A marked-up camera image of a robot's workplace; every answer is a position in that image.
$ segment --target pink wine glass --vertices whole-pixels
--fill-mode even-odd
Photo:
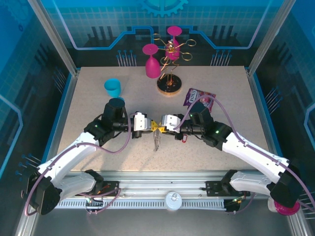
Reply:
[[[150,43],[142,48],[142,51],[146,55],[150,55],[150,58],[146,62],[146,74],[149,78],[155,79],[160,76],[161,70],[159,66],[159,61],[155,59],[152,55],[158,52],[158,46]]]
[[[177,42],[175,37],[180,35],[183,32],[182,29],[178,26],[171,26],[167,29],[167,32],[171,36],[173,36],[174,47],[177,47],[179,45],[179,43]],[[176,60],[179,57],[179,51],[180,51],[180,48],[177,48],[174,53],[170,53],[170,52],[166,51],[165,56],[169,57],[171,60]]]

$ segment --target teal cup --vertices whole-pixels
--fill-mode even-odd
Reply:
[[[112,78],[105,82],[104,87],[111,97],[119,97],[122,92],[120,81],[118,79]]]

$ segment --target speckled table surface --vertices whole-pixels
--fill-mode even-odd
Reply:
[[[163,114],[184,114],[183,106],[189,88],[217,95],[231,116],[239,133],[251,142],[267,149],[265,136],[258,117],[244,67],[242,66],[181,66],[176,69],[182,79],[181,91],[174,97],[165,97],[157,89],[156,79],[149,79],[145,67],[83,67],[78,78],[63,130],[59,152],[71,144],[83,128],[101,114],[110,97],[104,82],[117,78],[122,84],[121,97],[126,102],[127,112],[140,111],[159,121]],[[212,108],[215,120],[228,124],[217,104]],[[121,134],[104,145],[109,150],[118,150],[125,142]],[[97,151],[85,158],[74,170],[111,171],[199,171],[253,169],[249,164],[205,145],[194,136],[188,136],[185,144],[173,136],[162,135],[160,148],[153,151],[153,134],[130,140],[120,154],[110,155]]]

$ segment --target purple snack bag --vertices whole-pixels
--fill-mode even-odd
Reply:
[[[190,88],[188,90],[188,93],[186,94],[186,99],[184,101],[183,106],[190,106],[193,103],[193,101],[196,100],[196,98],[202,95],[210,95],[212,97],[216,97],[216,95],[213,93],[203,92],[194,88]],[[203,105],[207,107],[209,111],[211,112],[212,106],[213,106],[213,100],[211,98],[209,97],[202,98],[200,102],[202,102]]]

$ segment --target white cylinder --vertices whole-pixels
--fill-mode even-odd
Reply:
[[[181,195],[176,192],[170,192],[165,197],[166,209],[176,211],[182,206],[183,200]]]
[[[271,212],[278,212],[275,206],[275,200],[273,200],[272,198],[268,198],[268,209]]]

